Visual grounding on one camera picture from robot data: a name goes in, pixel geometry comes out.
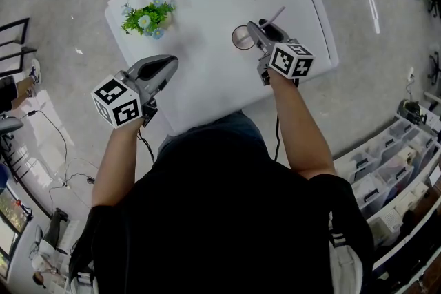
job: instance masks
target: black hair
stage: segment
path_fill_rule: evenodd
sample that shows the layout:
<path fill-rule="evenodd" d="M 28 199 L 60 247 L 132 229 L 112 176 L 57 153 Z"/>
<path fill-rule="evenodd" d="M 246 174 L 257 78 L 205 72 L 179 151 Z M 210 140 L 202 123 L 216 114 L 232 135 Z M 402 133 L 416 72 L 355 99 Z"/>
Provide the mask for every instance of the black hair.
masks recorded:
<path fill-rule="evenodd" d="M 34 273 L 34 275 L 32 276 L 32 279 L 34 280 L 34 283 L 37 286 L 43 286 L 43 289 L 46 289 L 46 287 L 44 286 L 43 282 L 37 277 L 37 272 Z"/>

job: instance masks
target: black pants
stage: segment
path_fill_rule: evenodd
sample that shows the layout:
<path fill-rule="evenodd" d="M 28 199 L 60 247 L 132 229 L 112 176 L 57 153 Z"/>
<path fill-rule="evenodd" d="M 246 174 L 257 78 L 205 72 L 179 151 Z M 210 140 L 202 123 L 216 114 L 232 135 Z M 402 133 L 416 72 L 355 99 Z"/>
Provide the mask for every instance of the black pants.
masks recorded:
<path fill-rule="evenodd" d="M 51 245 L 54 249 L 57 249 L 58 245 L 61 219 L 61 214 L 58 211 L 55 211 L 50 220 L 49 230 L 43 237 L 43 240 Z"/>

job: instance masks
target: white table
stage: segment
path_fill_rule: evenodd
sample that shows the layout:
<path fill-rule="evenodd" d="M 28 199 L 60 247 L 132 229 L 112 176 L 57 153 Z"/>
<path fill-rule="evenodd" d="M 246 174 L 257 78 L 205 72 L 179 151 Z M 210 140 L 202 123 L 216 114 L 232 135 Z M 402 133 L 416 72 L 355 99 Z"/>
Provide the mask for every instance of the white table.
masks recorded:
<path fill-rule="evenodd" d="M 232 31 L 248 21 L 270 18 L 286 10 L 275 24 L 306 45 L 316 55 L 309 76 L 337 66 L 338 57 L 331 28 L 321 0 L 174 0 L 173 25 L 164 37 L 154 40 L 121 29 L 121 6 L 127 1 L 141 8 L 151 0 L 110 0 L 107 21 L 129 66 L 147 56 L 173 54 L 179 68 L 167 87 L 156 96 L 158 108 L 168 122 L 169 134 L 209 123 L 272 94 L 257 72 L 262 52 L 255 46 L 239 50 Z"/>

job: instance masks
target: jeans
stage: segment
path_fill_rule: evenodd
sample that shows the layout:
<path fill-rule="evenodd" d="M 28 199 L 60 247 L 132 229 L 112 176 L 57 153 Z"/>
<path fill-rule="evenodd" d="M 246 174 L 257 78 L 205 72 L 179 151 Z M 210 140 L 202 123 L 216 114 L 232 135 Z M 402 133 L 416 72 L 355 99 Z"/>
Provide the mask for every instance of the jeans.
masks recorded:
<path fill-rule="evenodd" d="M 184 139 L 186 136 L 193 134 L 194 132 L 201 132 L 210 129 L 236 132 L 237 134 L 240 134 L 245 138 L 252 139 L 256 144 L 260 145 L 265 149 L 265 151 L 267 151 L 267 147 L 265 145 L 265 142 L 263 141 L 262 134 L 260 133 L 256 124 L 254 124 L 250 118 L 248 118 L 244 113 L 242 113 L 242 111 L 239 111 L 236 113 L 232 113 L 228 116 L 224 116 L 223 118 L 218 119 L 213 123 L 202 125 L 199 127 L 193 127 L 192 129 L 188 130 L 187 132 L 184 132 L 181 135 L 167 136 L 158 149 L 158 157 L 161 155 L 163 150 L 171 143 L 174 143 L 180 139 Z"/>

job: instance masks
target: gray floor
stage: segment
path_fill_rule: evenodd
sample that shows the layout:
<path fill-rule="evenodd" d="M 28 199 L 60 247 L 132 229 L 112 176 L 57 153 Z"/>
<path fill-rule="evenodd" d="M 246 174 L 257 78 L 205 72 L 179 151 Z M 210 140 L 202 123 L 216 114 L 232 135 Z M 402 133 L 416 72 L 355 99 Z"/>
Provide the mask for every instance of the gray floor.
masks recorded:
<path fill-rule="evenodd" d="M 96 175 L 110 135 L 90 99 L 90 91 L 108 74 L 126 67 L 104 18 L 108 0 L 0 0 L 0 23 L 31 17 L 29 45 L 38 48 L 43 85 L 38 99 L 18 112 L 42 107 L 67 137 L 68 176 Z M 391 118 L 401 99 L 410 67 L 415 68 L 414 97 L 427 86 L 428 55 L 438 48 L 439 19 L 427 14 L 426 3 L 415 0 L 374 0 L 380 33 L 373 23 L 369 0 L 323 0 L 340 57 L 340 66 L 308 83 L 300 91 L 334 154 L 377 129 Z M 276 146 L 276 111 L 271 99 L 244 109 L 261 129 L 273 154 Z M 156 125 L 145 132 L 155 153 L 165 137 Z M 26 120 L 17 134 L 17 147 L 31 172 L 23 179 L 48 208 L 48 190 L 64 178 L 64 146 L 40 114 Z M 280 160 L 285 163 L 285 153 Z M 151 163 L 139 145 L 140 178 Z M 84 218 L 91 186 L 74 176 L 71 190 L 54 189 L 54 206 L 72 218 Z"/>

